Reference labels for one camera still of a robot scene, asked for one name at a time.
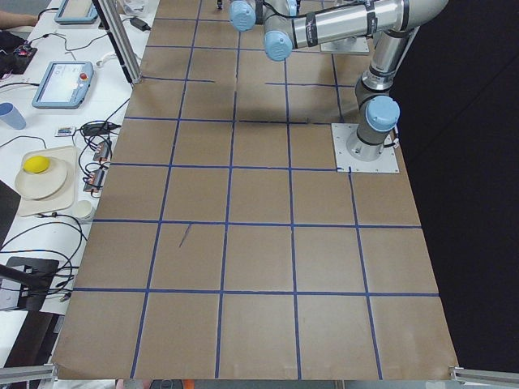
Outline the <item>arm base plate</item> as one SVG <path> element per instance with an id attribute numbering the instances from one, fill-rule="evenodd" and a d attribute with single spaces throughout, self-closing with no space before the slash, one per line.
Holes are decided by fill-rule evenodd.
<path id="1" fill-rule="evenodd" d="M 358 124 L 333 123 L 332 141 L 336 170 L 343 173 L 399 173 L 390 134 L 379 145 L 368 145 L 358 137 Z"/>
<path id="2" fill-rule="evenodd" d="M 348 37 L 320 45 L 322 53 L 367 56 L 370 49 L 366 37 Z"/>

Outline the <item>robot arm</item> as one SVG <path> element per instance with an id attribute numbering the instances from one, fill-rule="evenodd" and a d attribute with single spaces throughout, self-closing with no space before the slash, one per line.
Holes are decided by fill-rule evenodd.
<path id="1" fill-rule="evenodd" d="M 275 62 L 286 60 L 296 49 L 372 39 L 370 65 L 355 86 L 360 121 L 346 141 L 353 158 L 372 162 L 381 157 L 399 120 L 399 105 L 389 92 L 414 34 L 446 5 L 421 0 L 338 1 L 302 14 L 298 1 L 232 1 L 229 20 L 240 32 L 262 26 L 264 51 Z"/>

